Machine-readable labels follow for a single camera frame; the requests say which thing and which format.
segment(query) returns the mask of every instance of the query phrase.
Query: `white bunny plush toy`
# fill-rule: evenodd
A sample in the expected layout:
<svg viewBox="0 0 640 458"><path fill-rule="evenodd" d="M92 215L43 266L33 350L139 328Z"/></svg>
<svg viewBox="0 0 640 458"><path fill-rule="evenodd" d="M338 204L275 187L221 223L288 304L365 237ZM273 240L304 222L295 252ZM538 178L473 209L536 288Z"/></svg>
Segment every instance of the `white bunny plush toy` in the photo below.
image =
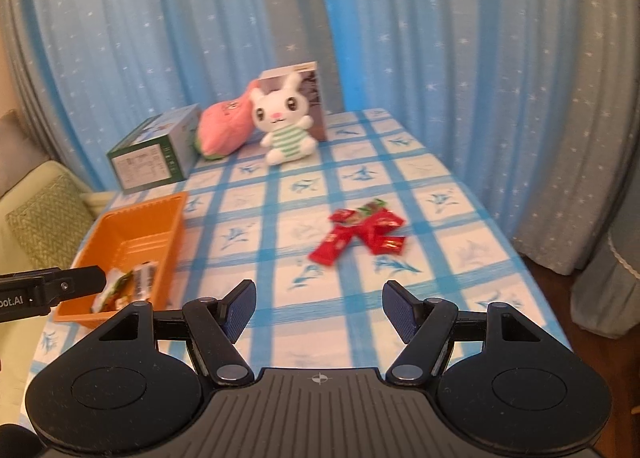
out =
<svg viewBox="0 0 640 458"><path fill-rule="evenodd" d="M300 74L292 72L286 76L282 89L268 94L258 88L251 92L255 126L266 133L260 145L271 147L264 158L267 165L303 158L318 147L316 139L306 131L314 121L307 114L307 99L298 92L300 82Z"/></svg>

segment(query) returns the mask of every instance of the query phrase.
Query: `green striped shirt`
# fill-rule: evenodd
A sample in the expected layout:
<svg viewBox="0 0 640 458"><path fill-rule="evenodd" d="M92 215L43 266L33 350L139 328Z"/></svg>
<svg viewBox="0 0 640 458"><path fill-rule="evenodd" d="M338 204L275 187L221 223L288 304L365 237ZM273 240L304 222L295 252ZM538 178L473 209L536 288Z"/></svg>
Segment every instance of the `green striped shirt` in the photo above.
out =
<svg viewBox="0 0 640 458"><path fill-rule="evenodd" d="M306 137L306 131L297 125L286 125L273 131L273 147L280 149L285 157L300 153L300 141Z"/></svg>

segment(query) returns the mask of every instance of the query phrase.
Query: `blue gripper pad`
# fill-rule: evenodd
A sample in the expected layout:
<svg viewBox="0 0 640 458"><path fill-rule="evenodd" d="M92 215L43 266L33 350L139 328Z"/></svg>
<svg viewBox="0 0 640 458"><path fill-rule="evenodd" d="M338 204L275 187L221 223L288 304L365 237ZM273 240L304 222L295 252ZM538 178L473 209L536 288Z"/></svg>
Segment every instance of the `blue gripper pad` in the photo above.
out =
<svg viewBox="0 0 640 458"><path fill-rule="evenodd" d="M420 328L420 324L415 318L414 309L423 307L422 301L411 294L408 295L410 297L403 297L390 281L387 281L382 287L382 310L404 344L408 344Z"/></svg>
<svg viewBox="0 0 640 458"><path fill-rule="evenodd" d="M256 291L253 281L242 281L225 298L220 301L226 303L226 318L222 324L222 331L226 337L236 344L242 330L251 319L255 311Z"/></svg>

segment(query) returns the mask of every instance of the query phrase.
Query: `tablecloth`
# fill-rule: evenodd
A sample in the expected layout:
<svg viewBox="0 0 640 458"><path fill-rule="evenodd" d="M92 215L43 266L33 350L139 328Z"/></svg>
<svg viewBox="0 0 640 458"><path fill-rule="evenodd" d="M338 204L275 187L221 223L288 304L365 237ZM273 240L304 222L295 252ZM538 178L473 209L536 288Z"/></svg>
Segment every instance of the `tablecloth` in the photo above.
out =
<svg viewBox="0 0 640 458"><path fill-rule="evenodd" d="M189 179L132 195L114 209L188 191L186 231L168 308L222 297L242 279L257 286L257 307L236 346L255 372L264 366L377 366L402 341L387 321L381 288L395 279L418 298L442 297L484 311L510 303L567 345L520 257L476 197L383 109L329 115L328 141L307 158L267 167L257 141L228 159L201 160ZM373 256L352 241L333 267L307 255L330 231L330 213L380 198L407 219L400 257ZM49 319L29 381L88 331ZM189 361L184 343L159 347ZM456 344L452 361L480 350ZM21 423L29 427L22 406Z"/></svg>

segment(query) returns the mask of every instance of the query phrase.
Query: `pink plush toy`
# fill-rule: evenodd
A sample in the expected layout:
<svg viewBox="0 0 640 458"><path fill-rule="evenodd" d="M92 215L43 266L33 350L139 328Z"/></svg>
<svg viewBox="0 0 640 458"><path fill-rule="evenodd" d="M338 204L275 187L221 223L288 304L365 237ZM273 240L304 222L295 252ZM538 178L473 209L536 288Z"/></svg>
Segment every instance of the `pink plush toy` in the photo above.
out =
<svg viewBox="0 0 640 458"><path fill-rule="evenodd" d="M218 102L204 110L198 124L195 147L207 160L228 156L249 139L255 128L250 94L258 86L258 81L252 80L236 100Z"/></svg>

